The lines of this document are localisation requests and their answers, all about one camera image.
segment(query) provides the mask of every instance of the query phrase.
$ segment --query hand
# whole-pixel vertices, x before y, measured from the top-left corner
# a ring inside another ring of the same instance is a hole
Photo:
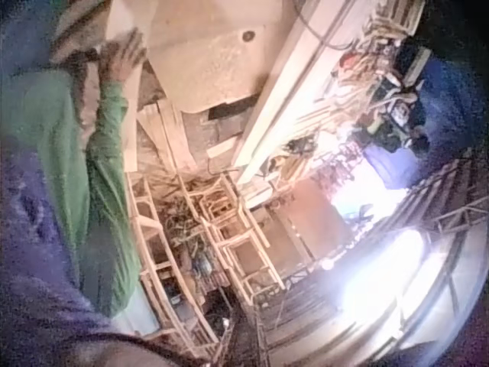
[[[132,70],[144,61],[143,34],[134,29],[119,41],[110,41],[102,47],[99,61],[100,82],[124,83]]]

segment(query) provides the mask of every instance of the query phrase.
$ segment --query lumber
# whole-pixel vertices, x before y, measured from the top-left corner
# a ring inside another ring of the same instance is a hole
[[[361,27],[375,3],[320,0],[315,8],[306,8],[304,14],[309,19],[310,27],[323,34],[328,44],[344,45],[351,43],[361,33]],[[237,184],[249,182],[265,160],[290,135],[294,121],[313,102],[312,98],[324,85],[343,53],[343,50],[321,43],[303,24],[294,25],[276,63],[277,69],[281,70],[280,75],[267,81],[265,93],[252,113],[251,124],[244,130],[243,146],[233,160],[235,167],[249,162]]]
[[[164,131],[167,134],[167,141],[175,158],[177,170],[196,171],[197,164],[190,153],[182,112],[177,110],[168,99],[158,101],[157,106],[164,124]]]
[[[210,147],[209,149],[207,149],[207,157],[215,158],[221,154],[224,154],[226,151],[230,151],[231,149],[233,149],[236,146],[240,137],[241,137],[241,134],[233,135],[229,139],[221,141],[217,145]]]
[[[175,174],[176,169],[171,158],[170,146],[156,104],[145,106],[138,113],[138,122],[153,142],[164,169],[169,174]]]

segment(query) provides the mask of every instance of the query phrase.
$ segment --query green shirt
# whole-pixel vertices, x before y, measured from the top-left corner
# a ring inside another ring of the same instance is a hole
[[[120,125],[127,102],[121,85],[101,85],[86,155],[67,73],[2,80],[0,100],[2,139],[15,136],[39,154],[76,285],[97,311],[117,314],[127,306],[140,271],[125,199]]]

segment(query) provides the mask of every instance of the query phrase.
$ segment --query green sleeve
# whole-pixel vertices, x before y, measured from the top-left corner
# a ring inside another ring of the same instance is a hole
[[[128,218],[121,153],[120,127],[127,105],[119,83],[102,85],[96,131],[86,147],[90,207],[80,285],[97,311],[107,316],[127,306],[140,271]]]

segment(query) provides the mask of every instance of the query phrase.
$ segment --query cable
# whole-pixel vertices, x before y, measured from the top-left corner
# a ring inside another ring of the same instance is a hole
[[[240,170],[223,170],[221,172],[211,172],[210,164],[211,164],[211,158],[208,158],[207,159],[207,173],[210,174],[211,176],[219,176],[221,174],[225,174],[228,172],[239,172],[240,171]],[[261,177],[261,178],[265,178],[265,176],[263,174],[254,174],[254,175]]]
[[[299,7],[297,6],[296,0],[292,0],[292,3],[293,3],[293,8],[294,8],[294,10],[295,10],[295,12],[297,14],[297,17],[304,24],[304,27],[306,27],[307,30],[309,32],[311,32],[311,34],[314,37],[316,37],[321,44],[323,44],[326,47],[331,48],[333,50],[337,50],[337,51],[346,51],[346,50],[349,50],[351,48],[351,46],[353,46],[353,41],[350,42],[349,44],[340,44],[340,45],[334,45],[334,44],[328,43],[326,41],[325,37],[323,37],[321,34],[319,34],[318,32],[316,32],[316,30],[314,30],[314,28],[311,27],[311,25],[309,24],[309,22],[304,18],[303,13],[301,12],[301,10],[299,10]]]

